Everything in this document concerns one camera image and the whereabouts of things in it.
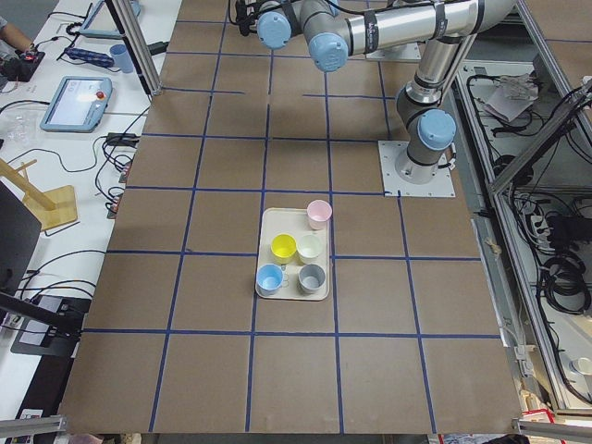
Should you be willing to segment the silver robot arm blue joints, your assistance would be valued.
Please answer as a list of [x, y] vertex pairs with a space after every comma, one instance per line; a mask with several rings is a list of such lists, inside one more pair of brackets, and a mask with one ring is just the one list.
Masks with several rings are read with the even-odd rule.
[[456, 124], [439, 104], [474, 37], [500, 23], [512, 1], [390, 1], [379, 9], [349, 10], [334, 1], [235, 1], [228, 16], [240, 33], [254, 33], [271, 50], [302, 36], [315, 66], [326, 73], [349, 57], [407, 43], [425, 50], [401, 89], [397, 112], [410, 140], [395, 161], [400, 178], [417, 185], [435, 177], [452, 145]]

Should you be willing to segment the person forearm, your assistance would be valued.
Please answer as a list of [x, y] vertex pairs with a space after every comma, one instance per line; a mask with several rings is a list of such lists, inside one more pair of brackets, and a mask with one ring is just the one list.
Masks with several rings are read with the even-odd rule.
[[1, 40], [17, 51], [28, 52], [34, 47], [33, 40], [5, 18], [1, 18], [0, 34]]

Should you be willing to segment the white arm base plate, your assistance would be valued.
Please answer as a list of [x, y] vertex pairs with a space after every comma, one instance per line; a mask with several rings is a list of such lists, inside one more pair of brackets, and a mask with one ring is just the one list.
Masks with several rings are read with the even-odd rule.
[[454, 198], [454, 159], [442, 151], [438, 163], [419, 166], [407, 153], [407, 141], [377, 143], [384, 194], [391, 197]]

